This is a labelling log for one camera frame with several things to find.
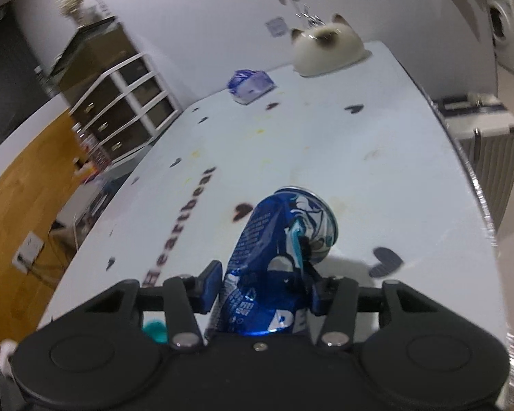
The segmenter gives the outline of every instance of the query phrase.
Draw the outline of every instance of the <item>pepsi can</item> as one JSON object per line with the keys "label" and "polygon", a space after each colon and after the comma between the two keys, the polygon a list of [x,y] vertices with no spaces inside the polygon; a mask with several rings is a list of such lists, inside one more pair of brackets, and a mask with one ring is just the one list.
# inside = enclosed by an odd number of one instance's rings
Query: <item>pepsi can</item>
{"label": "pepsi can", "polygon": [[283,187],[263,199],[229,259],[207,334],[305,331],[305,264],[322,261],[337,236],[331,209],[307,190]]}

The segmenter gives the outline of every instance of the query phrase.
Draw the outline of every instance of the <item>drawer handle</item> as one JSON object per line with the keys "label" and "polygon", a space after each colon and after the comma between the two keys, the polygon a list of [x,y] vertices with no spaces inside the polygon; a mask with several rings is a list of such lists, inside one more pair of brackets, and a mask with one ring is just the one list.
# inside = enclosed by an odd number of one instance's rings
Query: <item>drawer handle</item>
{"label": "drawer handle", "polygon": [[84,109],[84,112],[85,112],[86,114],[88,114],[92,109],[94,109],[94,107],[95,107],[95,104],[92,102],[92,103],[90,103],[90,104],[86,107],[86,109]]}

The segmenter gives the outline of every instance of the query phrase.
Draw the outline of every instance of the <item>can rim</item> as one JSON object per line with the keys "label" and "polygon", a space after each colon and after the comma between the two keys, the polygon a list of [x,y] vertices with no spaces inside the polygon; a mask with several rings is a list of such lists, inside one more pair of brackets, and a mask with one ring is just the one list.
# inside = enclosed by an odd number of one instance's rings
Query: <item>can rim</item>
{"label": "can rim", "polygon": [[310,195],[310,196],[316,198],[317,200],[319,200],[327,208],[328,214],[329,214],[328,216],[331,218],[333,225],[335,227],[335,239],[333,240],[333,244],[335,244],[337,242],[337,238],[339,237],[339,224],[337,224],[337,218],[335,217],[335,214],[333,214],[333,210],[331,209],[331,207],[329,206],[329,204],[326,201],[324,201],[316,193],[313,193],[310,190],[307,190],[306,188],[298,187],[296,185],[286,185],[286,186],[280,187],[279,189],[277,189],[274,192],[274,194],[281,192],[282,190],[297,190],[297,191],[303,192],[304,194]]}

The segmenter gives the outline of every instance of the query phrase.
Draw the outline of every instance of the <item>wall socket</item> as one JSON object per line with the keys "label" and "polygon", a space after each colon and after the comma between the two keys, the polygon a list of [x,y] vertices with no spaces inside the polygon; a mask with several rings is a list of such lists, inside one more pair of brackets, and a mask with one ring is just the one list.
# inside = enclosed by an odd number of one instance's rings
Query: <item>wall socket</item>
{"label": "wall socket", "polygon": [[29,232],[23,241],[23,244],[21,244],[15,252],[11,263],[21,272],[27,273],[28,269],[18,260],[18,256],[21,255],[25,263],[32,265],[38,254],[41,252],[42,247],[44,247],[44,241],[37,237],[34,232]]}

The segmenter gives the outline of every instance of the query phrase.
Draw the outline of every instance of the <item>white table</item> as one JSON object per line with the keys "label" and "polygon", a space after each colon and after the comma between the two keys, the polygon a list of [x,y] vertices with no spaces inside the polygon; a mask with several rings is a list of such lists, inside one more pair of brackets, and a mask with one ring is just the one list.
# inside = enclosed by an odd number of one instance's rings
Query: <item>white table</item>
{"label": "white table", "polygon": [[[337,244],[317,266],[322,274],[379,286],[382,279],[368,275],[372,251],[388,247],[405,262],[391,277],[506,341],[495,251],[466,170],[389,50],[366,47],[368,60],[329,75],[272,71],[277,89],[248,106],[223,91],[189,107],[97,221],[40,325],[122,279],[143,282],[203,172],[216,167],[157,285],[199,274],[212,259],[226,267],[249,217],[233,222],[235,207],[297,185],[322,197],[339,223]],[[364,108],[345,110],[354,104]],[[208,317],[197,317],[202,329]],[[358,328],[360,336],[373,331],[369,323]]]}

